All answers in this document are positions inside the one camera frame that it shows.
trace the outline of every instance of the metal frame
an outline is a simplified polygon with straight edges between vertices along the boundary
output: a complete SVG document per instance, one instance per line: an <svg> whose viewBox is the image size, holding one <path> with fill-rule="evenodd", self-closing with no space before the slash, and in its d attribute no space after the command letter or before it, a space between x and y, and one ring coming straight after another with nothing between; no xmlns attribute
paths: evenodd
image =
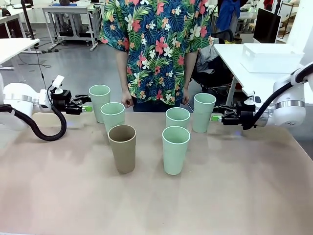
<svg viewBox="0 0 313 235"><path fill-rule="evenodd" d="M17 19L18 22L19 22L19 25L20 25L20 28L21 28L21 32L22 32L23 38L27 38L19 14L15 14L15 15L12 15L12 16L1 17L1 18L0 18L0 24L4 24L4 25L5 25L5 29L6 29L6 33L8 34L8 37L9 37L9 38L12 38L7 23L8 23L9 21L13 21L13 20L16 20L16 19ZM38 53L38 54L41 54L41 51L40 51L40 52L39 52L39 51L36 52L36 51L32 51L30 48L28 48L27 51L22 51L21 53ZM19 81L20 81L20 82L25 82L25 79L24 79L22 73L20 72L20 69L18 68L18 67L19 67L19 63L17 62L16 56L14 56L13 58L11 58L11 61L12 61L13 67L2 67L2 66L0 65L0 71L1 71L1 70L14 70L14 68L15 68L16 71L17 71L17 73L19 74Z"/></svg>
<svg viewBox="0 0 313 235"><path fill-rule="evenodd" d="M290 32L287 32L287 33L286 33L286 31L287 31L287 27L288 27L288 24L289 24L289 21L290 21L290 17L291 17L291 14L292 14L292 10L293 10L293 8L294 8L294 6L295 6L294 4L288 4L288 3L283 2L283 3L281 4L280 8L279 8L278 14L280 14L280 11L281 11L283 5L291 6L291 10L290 10L290 13L289 13L289 17L288 17L288 20L287 20L287 25L286 25L286 27L285 27L283 36L282 36L280 39L284 39L284 36L285 36L285 35L290 34Z"/></svg>
<svg viewBox="0 0 313 235"><path fill-rule="evenodd" d="M43 7L43 14L45 17L45 23L49 32L49 36L52 42L52 46L50 48L53 48L57 46L58 43L55 43L53 40L53 37L57 40L78 40L78 41L92 41L92 47L90 48L90 51L93 51L96 46L98 45L98 39L100 37L100 24L101 24L101 9L100 7L94 7L93 5L81 7L81 6L49 6L49 7ZM52 25L52 34L49 29L49 24L46 18L46 13L48 14L50 24ZM57 23L60 19L62 14L68 14L70 19L70 24L73 30L73 36L60 36L60 27ZM77 34L77 15L80 14L86 14L88 18L88 31L90 33L90 37L80 37Z"/></svg>

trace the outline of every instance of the white storage bin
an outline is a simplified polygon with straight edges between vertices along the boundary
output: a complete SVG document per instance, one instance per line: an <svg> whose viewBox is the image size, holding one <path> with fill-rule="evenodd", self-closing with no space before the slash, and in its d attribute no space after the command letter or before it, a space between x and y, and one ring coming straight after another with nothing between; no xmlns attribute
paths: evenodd
<svg viewBox="0 0 313 235"><path fill-rule="evenodd" d="M288 44L245 43L241 64L251 73L292 73L303 56Z"/></svg>

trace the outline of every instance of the white table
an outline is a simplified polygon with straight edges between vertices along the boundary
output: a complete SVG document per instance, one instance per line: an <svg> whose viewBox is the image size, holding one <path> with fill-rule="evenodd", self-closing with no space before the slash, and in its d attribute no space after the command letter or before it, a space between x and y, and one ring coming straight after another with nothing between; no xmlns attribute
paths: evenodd
<svg viewBox="0 0 313 235"><path fill-rule="evenodd" d="M11 16L3 16L0 17L0 24L4 24L5 25L5 29L6 29L6 33L8 34L8 37L11 38L11 33L9 30L9 27L7 25L7 22L12 21L12 20L18 20L19 21L19 25L20 25L20 29L23 35L23 38L27 38L22 22L21 22L21 18L20 18L20 14L24 13L23 9L14 9L12 6L7 7L7 10L10 12ZM27 49L28 51L26 51L25 53L37 53L35 51L32 51L30 48ZM0 66L0 70L14 70L14 67L1 67Z"/></svg>
<svg viewBox="0 0 313 235"><path fill-rule="evenodd" d="M53 37L55 39L59 40L79 40L79 41L92 41L92 47L90 48L90 51L93 51L95 47L98 45L98 40L100 37L100 26L102 22L102 16L101 16L101 8L100 6L97 7L95 4L90 2L77 2L77 6L51 6L49 4L46 5L37 5L37 8L42 8L44 17L45 17L45 23L49 32L49 36L52 42L51 48L58 45L58 43L55 43L53 40ZM50 33L50 28L48 25L48 21L46 18L46 13L48 14L50 24L52 25L52 34ZM60 27L54 21L60 17L61 14L68 14L70 15L70 24L72 26L73 30L73 36L61 36L60 35ZM81 22L77 22L77 15L85 14L88 19L88 31L87 34L90 34L90 37L80 37L79 32L76 29L77 24L81 24Z"/></svg>
<svg viewBox="0 0 313 235"><path fill-rule="evenodd" d="M15 56L38 42L39 39L31 40L29 38L0 39L0 65L11 59L12 64L19 75L19 81L25 82L24 76L19 69L19 63L17 62Z"/></svg>
<svg viewBox="0 0 313 235"><path fill-rule="evenodd" d="M234 75L226 105L231 104L237 83L254 90L264 102L272 94L274 83L279 78L289 75L289 73L249 73L240 63L244 45L214 45L214 47ZM304 88L306 105L312 105L313 93L307 83Z"/></svg>

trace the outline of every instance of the black hose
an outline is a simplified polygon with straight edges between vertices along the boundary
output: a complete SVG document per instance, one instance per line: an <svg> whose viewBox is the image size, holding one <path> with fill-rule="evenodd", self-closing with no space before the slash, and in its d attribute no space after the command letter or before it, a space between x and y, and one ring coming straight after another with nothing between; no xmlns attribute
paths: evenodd
<svg viewBox="0 0 313 235"><path fill-rule="evenodd" d="M65 117L63 116L63 114L59 110L57 110L53 106L51 107L51 109L55 113L55 115L58 116L58 118L60 119L60 122L61 122L60 132L56 135L53 135L53 136L46 136L45 134L43 134L40 131L39 127L37 126L36 122L33 119L31 119L29 116L27 116L26 114L24 114L18 110L15 110L14 115L17 116L19 119L23 120L24 122L26 122L38 138L40 138L44 141L56 141L59 138L61 138L65 134L65 132L67 131L67 121L66 121Z"/></svg>
<svg viewBox="0 0 313 235"><path fill-rule="evenodd" d="M249 123L245 123L242 124L243 129L244 130L249 130L251 129L255 123L257 122L257 120L259 120L259 118L261 117L261 115L264 113L264 111L268 108L268 106L279 96L281 95L283 92L285 92L286 90L290 89L291 87L293 87L293 85L291 84L291 82L285 84L284 86L282 86L281 88L279 88L277 91L275 91L265 102L264 104L261 106L261 108L258 110L258 112L253 116L253 119L251 122Z"/></svg>

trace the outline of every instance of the black cable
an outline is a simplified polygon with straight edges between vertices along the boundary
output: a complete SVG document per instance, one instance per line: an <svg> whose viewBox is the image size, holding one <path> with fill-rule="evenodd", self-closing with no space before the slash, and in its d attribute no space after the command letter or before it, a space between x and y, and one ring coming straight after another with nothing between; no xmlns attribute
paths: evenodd
<svg viewBox="0 0 313 235"><path fill-rule="evenodd" d="M52 111L55 113L56 116L58 116L58 118L60 119L60 122L61 122L61 130L58 134L56 135L53 135L53 136L47 136L45 134L43 134L39 127L37 126L36 122L31 119L29 116L27 116L26 114L18 111L18 110L15 110L15 114L14 116L17 116L19 119L21 119L22 121L24 121L25 123L27 123L30 128L32 129L32 131L34 132L34 134L44 140L44 141L56 141L58 140L59 138L61 138L65 132L67 131L67 121L65 119L65 117L63 116L63 114L57 110L55 107L51 107Z"/></svg>
<svg viewBox="0 0 313 235"><path fill-rule="evenodd" d="M49 97L49 89L52 87L52 84L48 87L48 89L47 89L47 96L48 96L48 100L49 100L49 102L50 102L50 105L51 105L51 107L53 106L53 104L52 104L52 102L51 102L51 99L50 99L50 97Z"/></svg>
<svg viewBox="0 0 313 235"><path fill-rule="evenodd" d="M47 44L50 44L50 43L51 43L51 41L44 41L44 42L48 42L48 43L41 44L41 45L39 45L39 46L37 46L37 47L42 47L42 46L44 46L44 45L47 45Z"/></svg>
<svg viewBox="0 0 313 235"><path fill-rule="evenodd" d="M291 84L291 82L285 84L284 86L282 86L281 88L279 88L277 91L275 91L265 102L264 104L260 107L260 109L258 110L258 112L253 116L253 119L251 122L243 124L243 129L244 130L249 130L251 129L255 123L257 122L257 120L259 120L259 118L261 117L261 115L264 113L264 111L268 108L268 106L279 96L281 95L283 92L285 92L286 90L290 89L291 87L293 87L293 85Z"/></svg>
<svg viewBox="0 0 313 235"><path fill-rule="evenodd" d="M44 85L45 85L45 76L44 76L43 71L41 70L41 67L40 67L39 56L38 56L38 52L37 52L37 49L36 49L36 48L35 48L35 51L36 51L36 55L37 55L38 66L39 66L39 69L40 69L40 72L41 72L41 78L43 79Z"/></svg>
<svg viewBox="0 0 313 235"><path fill-rule="evenodd" d="M65 47L65 48L60 48L59 50L64 50L64 49L77 49L77 48L83 48L83 47L87 47L87 46L80 46L80 47Z"/></svg>
<svg viewBox="0 0 313 235"><path fill-rule="evenodd" d="M25 61L23 61L20 57L20 55L18 55L19 59L23 62L23 64L19 64L19 65L38 65L38 64L30 64L30 63L26 63ZM45 67L46 69L52 67L51 65L44 65L44 64L40 64L40 66Z"/></svg>

